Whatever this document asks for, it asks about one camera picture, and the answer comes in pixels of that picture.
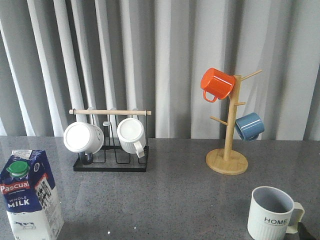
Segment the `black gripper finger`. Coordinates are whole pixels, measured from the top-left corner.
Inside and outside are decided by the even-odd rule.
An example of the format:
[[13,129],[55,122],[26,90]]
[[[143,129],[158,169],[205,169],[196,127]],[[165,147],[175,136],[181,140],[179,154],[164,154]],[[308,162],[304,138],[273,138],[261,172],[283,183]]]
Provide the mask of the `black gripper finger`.
[[316,240],[316,238],[308,232],[307,228],[302,222],[298,223],[297,230],[300,240]]

